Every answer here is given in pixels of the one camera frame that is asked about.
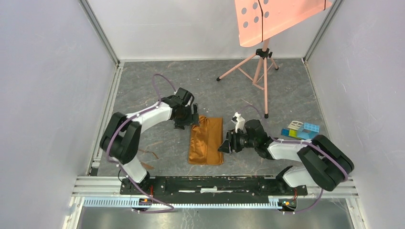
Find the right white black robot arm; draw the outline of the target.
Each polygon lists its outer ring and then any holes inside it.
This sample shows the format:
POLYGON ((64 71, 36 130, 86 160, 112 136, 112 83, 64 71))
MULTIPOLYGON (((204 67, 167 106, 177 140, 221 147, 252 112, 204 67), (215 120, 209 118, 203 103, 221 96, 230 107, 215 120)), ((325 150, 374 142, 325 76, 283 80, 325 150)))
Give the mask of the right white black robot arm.
POLYGON ((348 179, 354 163, 326 136, 316 135, 307 140, 285 140, 269 136, 261 122, 252 119, 244 129, 236 127, 227 131, 226 138, 218 150, 236 153, 252 148, 264 159, 300 162, 300 167, 288 166, 277 175, 276 189, 287 195, 295 187, 317 185, 333 191, 348 179))

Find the orange cloth napkin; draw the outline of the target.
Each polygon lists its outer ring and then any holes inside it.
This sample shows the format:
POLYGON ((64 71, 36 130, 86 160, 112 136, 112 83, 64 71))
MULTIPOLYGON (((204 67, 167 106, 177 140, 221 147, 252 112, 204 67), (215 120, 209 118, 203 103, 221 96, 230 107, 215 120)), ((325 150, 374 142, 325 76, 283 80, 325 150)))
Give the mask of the orange cloth napkin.
POLYGON ((188 163, 217 166, 224 162, 219 147, 223 143, 223 118, 199 116, 199 125, 191 128, 188 163))

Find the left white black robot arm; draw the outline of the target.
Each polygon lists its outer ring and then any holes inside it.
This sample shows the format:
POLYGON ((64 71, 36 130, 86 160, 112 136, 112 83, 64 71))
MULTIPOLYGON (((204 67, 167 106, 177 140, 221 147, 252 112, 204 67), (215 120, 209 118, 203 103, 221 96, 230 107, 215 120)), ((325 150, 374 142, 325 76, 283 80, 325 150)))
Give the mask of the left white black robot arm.
POLYGON ((141 134, 169 120, 174 122, 176 129, 199 125, 198 105, 194 99, 191 92, 179 88, 175 94, 163 97, 143 110, 129 114, 116 112, 111 116, 99 146, 108 160, 126 173, 138 194, 145 194, 150 188, 150 174, 137 158, 141 134))

